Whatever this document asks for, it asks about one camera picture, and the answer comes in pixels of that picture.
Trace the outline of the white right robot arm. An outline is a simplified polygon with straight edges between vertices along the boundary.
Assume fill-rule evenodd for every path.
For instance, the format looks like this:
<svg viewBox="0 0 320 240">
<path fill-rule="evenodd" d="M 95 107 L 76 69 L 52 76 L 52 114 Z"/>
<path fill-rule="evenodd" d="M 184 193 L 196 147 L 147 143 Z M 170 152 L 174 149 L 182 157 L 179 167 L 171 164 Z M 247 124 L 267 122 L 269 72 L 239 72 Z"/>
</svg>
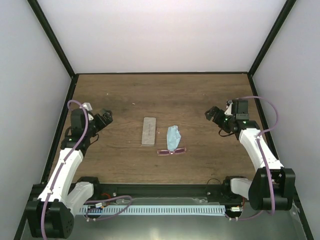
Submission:
<svg viewBox="0 0 320 240">
<path fill-rule="evenodd" d="M 232 202 L 242 196 L 257 211 L 290 210 L 294 200 L 295 172 L 285 168 L 274 156 L 258 123 L 250 120 L 247 107 L 236 109 L 230 105 L 223 110 L 213 106 L 205 112 L 205 117 L 222 131 L 235 135 L 255 169 L 253 180 L 227 177 L 226 186 L 222 188 L 223 198 Z"/>
</svg>

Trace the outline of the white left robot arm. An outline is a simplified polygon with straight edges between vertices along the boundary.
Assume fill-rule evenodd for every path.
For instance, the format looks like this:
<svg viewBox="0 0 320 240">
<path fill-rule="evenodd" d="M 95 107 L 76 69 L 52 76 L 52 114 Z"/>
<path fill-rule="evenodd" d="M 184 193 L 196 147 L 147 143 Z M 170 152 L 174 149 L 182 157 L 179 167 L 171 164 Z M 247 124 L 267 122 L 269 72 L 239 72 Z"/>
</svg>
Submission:
<svg viewBox="0 0 320 240">
<path fill-rule="evenodd" d="M 61 142 L 59 159 L 45 188 L 36 200 L 29 201 L 25 212 L 34 238 L 66 239 L 71 235 L 75 216 L 87 201 L 102 196 L 97 177 L 83 177 L 71 189 L 77 168 L 99 132 L 113 122 L 111 110 L 93 114 L 89 104 L 74 109 L 70 126 Z"/>
</svg>

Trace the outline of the pink sunglasses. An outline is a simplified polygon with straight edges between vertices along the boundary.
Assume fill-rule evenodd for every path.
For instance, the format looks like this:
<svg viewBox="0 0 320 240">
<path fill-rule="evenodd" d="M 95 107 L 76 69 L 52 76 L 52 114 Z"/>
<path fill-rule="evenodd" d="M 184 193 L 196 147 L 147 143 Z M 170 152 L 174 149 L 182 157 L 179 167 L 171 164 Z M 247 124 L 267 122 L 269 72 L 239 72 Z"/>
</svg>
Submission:
<svg viewBox="0 0 320 240">
<path fill-rule="evenodd" d="M 185 147 L 177 148 L 173 151 L 170 151 L 168 149 L 163 149 L 163 150 L 158 150 L 157 154 L 159 156 L 170 156 L 170 155 L 179 155 L 179 154 L 184 154 L 187 151 Z"/>
</svg>

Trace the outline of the grey sunglasses case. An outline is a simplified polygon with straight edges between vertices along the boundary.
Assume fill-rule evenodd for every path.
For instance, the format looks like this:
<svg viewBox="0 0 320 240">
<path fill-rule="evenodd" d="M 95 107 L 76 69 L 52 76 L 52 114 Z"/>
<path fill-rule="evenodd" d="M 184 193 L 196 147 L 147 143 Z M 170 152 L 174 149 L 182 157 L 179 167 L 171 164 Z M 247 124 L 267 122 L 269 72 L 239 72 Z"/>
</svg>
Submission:
<svg viewBox="0 0 320 240">
<path fill-rule="evenodd" d="M 143 146 L 154 146 L 156 140 L 156 118 L 145 117 L 143 119 L 141 144 Z"/>
</svg>

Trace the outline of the light blue cleaning cloth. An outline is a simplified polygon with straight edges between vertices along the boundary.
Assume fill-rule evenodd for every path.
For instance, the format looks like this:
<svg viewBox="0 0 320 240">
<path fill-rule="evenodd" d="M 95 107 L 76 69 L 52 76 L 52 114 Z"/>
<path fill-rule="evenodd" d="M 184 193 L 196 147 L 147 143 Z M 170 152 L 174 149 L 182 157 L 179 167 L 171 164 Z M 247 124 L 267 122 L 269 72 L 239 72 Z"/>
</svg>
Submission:
<svg viewBox="0 0 320 240">
<path fill-rule="evenodd" d="M 175 151 L 181 141 L 181 134 L 177 125 L 170 126 L 166 134 L 167 149 L 170 152 Z"/>
</svg>

